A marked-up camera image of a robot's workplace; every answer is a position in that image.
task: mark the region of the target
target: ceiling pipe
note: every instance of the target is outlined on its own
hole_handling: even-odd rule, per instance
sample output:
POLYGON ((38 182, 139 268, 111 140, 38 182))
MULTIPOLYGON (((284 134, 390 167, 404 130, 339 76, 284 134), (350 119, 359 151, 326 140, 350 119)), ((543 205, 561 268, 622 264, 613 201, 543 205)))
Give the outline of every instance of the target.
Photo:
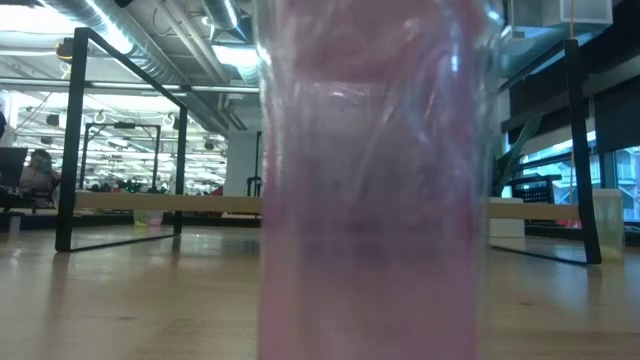
POLYGON ((216 69, 219 75, 219 80, 225 84, 228 84, 229 77, 227 76, 227 73, 224 70, 224 67, 216 57, 216 54, 213 52, 213 49, 211 49, 211 46, 208 45, 204 40, 202 40, 202 38, 200 37, 200 33, 193 26, 193 24, 191 23, 191 20, 189 20, 189 18, 187 17, 187 14, 185 14, 184 9, 181 7, 181 5, 179 5, 176 2, 176 0, 166 0, 166 3, 169 9, 171 9, 171 14, 175 16, 176 20, 178 20, 185 27, 185 29, 187 29, 187 32, 191 35, 193 41, 196 43, 198 48, 200 48, 200 51, 202 51, 202 53, 207 58, 207 60, 209 60, 209 62, 216 69))
MULTIPOLYGON (((149 34, 126 11, 111 0, 39 0, 72 21, 80 22, 102 36, 118 30, 133 45, 129 56, 142 57, 135 60, 142 70, 161 84, 187 83, 187 77, 169 60, 153 42, 149 34)), ((221 110, 211 107, 197 94, 189 94, 182 101, 193 113, 194 119, 204 129, 225 135, 229 124, 221 110)))
MULTIPOLYGON (((69 90, 69 80, 59 80, 51 78, 26 78, 29 76, 26 72, 19 72, 19 69, 15 69, 11 64, 0 60, 0 66, 4 66, 12 72, 22 76, 20 78, 15 77, 0 77, 0 85, 4 85, 5 88, 10 89, 11 86, 33 87, 34 91, 38 89, 45 91, 58 91, 67 92, 69 90)), ((118 91, 136 91, 137 94, 143 95, 148 90, 155 96, 155 89, 153 86, 144 83, 123 83, 123 82, 110 82, 110 81, 85 81, 85 87, 92 90, 118 90, 118 91)), ((163 85, 165 89, 171 93, 179 94, 185 92, 212 92, 223 94, 259 94, 260 88, 250 86, 234 86, 234 85, 181 85, 171 84, 163 85)))
POLYGON ((233 30, 240 23, 240 7, 235 0, 202 0, 202 7, 216 29, 233 30))
POLYGON ((185 33, 184 30, 182 30, 182 28, 180 27, 180 24, 178 24, 176 19, 173 18, 173 16, 169 12, 169 10, 167 10, 167 7, 164 5, 162 0, 153 0, 153 3, 158 9, 158 12, 160 13, 160 15, 167 20, 167 22, 169 23, 169 26, 173 29, 173 31, 175 31, 175 33, 178 35, 182 43, 187 47, 189 52, 193 54, 198 64, 202 66, 202 68, 207 73, 207 75, 211 76, 211 78, 214 81, 218 81, 218 79, 220 79, 220 76, 216 73, 216 70, 213 68, 213 65, 210 62, 207 62, 207 60, 202 56, 202 53, 198 51, 198 49, 196 49, 191 39, 188 38, 187 33, 185 33))
POLYGON ((247 86, 259 86, 260 74, 257 66, 236 66, 238 74, 247 86))
MULTIPOLYGON (((33 48, 33 47, 17 47, 17 46, 0 46, 0 56, 18 56, 18 57, 26 57, 26 56, 56 56, 55 50, 51 50, 50 48, 33 48)), ((116 58, 113 56, 104 53, 102 50, 98 51, 89 51, 87 56, 95 59, 104 59, 104 60, 114 60, 116 58)), ((138 62, 144 60, 145 57, 142 56, 128 56, 129 59, 134 62, 138 62)))

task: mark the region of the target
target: ceiling light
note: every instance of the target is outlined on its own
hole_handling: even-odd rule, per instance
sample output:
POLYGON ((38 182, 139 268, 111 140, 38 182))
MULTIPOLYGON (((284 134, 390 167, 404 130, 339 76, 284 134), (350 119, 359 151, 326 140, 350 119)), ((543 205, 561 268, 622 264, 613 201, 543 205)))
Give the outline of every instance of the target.
POLYGON ((173 124, 176 122, 176 117, 173 114, 169 113, 164 118, 162 118, 162 126, 172 128, 173 124))
POLYGON ((507 25, 504 27, 504 29, 502 29, 502 33, 500 33, 500 38, 504 39, 508 35, 510 35, 512 32, 513 32, 513 28, 511 27, 511 25, 507 25))
POLYGON ((91 131, 94 133, 94 136, 96 135, 101 135, 101 136, 106 136, 106 137, 112 137, 113 134, 111 134, 110 132, 104 131, 104 130, 98 130, 96 128, 92 128, 91 131))
POLYGON ((107 116, 100 110, 93 116, 93 122, 96 124, 102 124, 107 119, 107 116))
POLYGON ((0 31, 19 31, 34 34, 73 34, 80 23, 49 7, 0 5, 0 31))
POLYGON ((121 147, 129 146, 129 142, 127 140, 122 140, 122 139, 109 139, 107 142, 109 143, 109 145, 115 145, 115 146, 121 146, 121 147))
POLYGON ((258 65, 258 54, 252 47, 229 47, 214 45, 218 60, 223 64, 239 67, 255 67, 258 65))
MULTIPOLYGON (((119 82, 108 82, 108 81, 93 81, 91 83, 95 88, 105 88, 105 89, 119 89, 123 86, 123 83, 119 82)), ((153 90, 153 86, 150 84, 135 84, 135 83, 127 83, 125 84, 128 89, 150 89, 153 90)))
POLYGON ((489 11, 487 11, 487 15, 489 15, 489 17, 495 20, 497 23, 502 24, 502 16, 500 16, 500 14, 498 14, 496 11, 490 9, 489 11))
POLYGON ((104 106, 106 105, 118 109, 126 109, 126 112, 133 114, 135 114, 136 111, 153 111, 155 113, 166 114, 172 111, 176 111, 177 108, 177 106, 173 102, 164 97, 111 94, 96 94, 92 96, 96 101, 102 103, 102 108, 104 108, 104 106))
POLYGON ((211 150, 215 149, 215 147, 216 146, 215 146, 215 143, 213 142, 213 140, 211 140, 211 139, 205 140, 205 142, 204 142, 204 148, 205 149, 211 151, 211 150))

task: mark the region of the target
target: glass window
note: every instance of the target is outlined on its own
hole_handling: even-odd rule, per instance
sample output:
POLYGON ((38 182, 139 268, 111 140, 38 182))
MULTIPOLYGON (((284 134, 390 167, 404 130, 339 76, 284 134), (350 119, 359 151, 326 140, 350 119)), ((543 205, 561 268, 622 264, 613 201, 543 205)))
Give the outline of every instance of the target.
MULTIPOLYGON (((595 131, 587 133, 587 141, 589 142, 589 147, 596 145, 595 131)), ((532 161, 542 160, 552 156, 569 154, 571 153, 572 147, 573 141, 569 139, 546 149, 523 156, 522 163, 527 164, 532 161)), ((570 160, 528 168, 524 169, 522 172, 523 177, 548 175, 560 175, 562 177, 560 180, 555 180, 553 182, 553 197, 556 204, 569 204, 571 200, 571 193, 573 193, 573 202, 576 203, 578 201, 575 168, 573 170, 573 186, 571 183, 570 160)), ((600 187, 600 161, 598 156, 591 156, 591 184, 594 188, 600 187)))
MULTIPOLYGON (((570 160, 524 169, 522 175, 524 177, 560 175, 562 178, 553 182, 554 202, 556 204, 569 204, 571 192, 573 192, 574 196, 573 202, 577 202, 575 169, 573 170, 573 191, 570 191, 572 188, 570 160)), ((600 187, 600 160, 597 156, 591 156, 591 184, 594 188, 600 187)))
POLYGON ((640 221, 640 146, 616 151, 616 175, 622 191, 622 207, 625 221, 640 221))

